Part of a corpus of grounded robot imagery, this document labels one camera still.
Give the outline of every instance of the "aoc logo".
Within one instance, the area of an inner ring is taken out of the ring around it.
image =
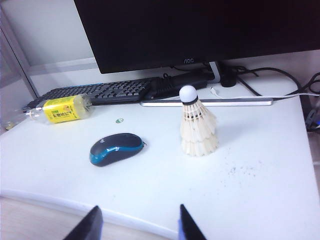
[[[184,64],[192,64],[192,63],[194,63],[194,62],[195,62],[195,60],[194,60],[193,58],[186,58],[186,59],[183,61]]]

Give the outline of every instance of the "white cable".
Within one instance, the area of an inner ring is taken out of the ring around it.
[[[297,93],[297,94],[291,94],[291,95],[285,95],[285,96],[237,96],[237,97],[222,97],[217,94],[216,89],[212,86],[210,89],[210,92],[215,95],[219,99],[284,99],[284,98],[292,98],[297,97],[301,95],[305,96],[315,96],[320,97],[320,94],[314,94],[314,93]]]

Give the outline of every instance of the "badminton shuttlecock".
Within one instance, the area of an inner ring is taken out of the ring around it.
[[[214,152],[218,146],[215,136],[216,117],[198,99],[193,86],[182,87],[179,96],[183,103],[180,126],[183,151],[191,156]]]

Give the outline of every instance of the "yellow bottle label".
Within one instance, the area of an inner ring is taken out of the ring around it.
[[[76,95],[46,101],[43,111],[47,119],[54,124],[80,119],[75,110],[75,97]]]

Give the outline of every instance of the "metal bar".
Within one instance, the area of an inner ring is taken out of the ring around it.
[[[250,106],[271,106],[272,98],[233,98],[233,99],[202,99],[206,107],[250,107]],[[143,107],[181,107],[180,100],[148,100],[141,101]]]

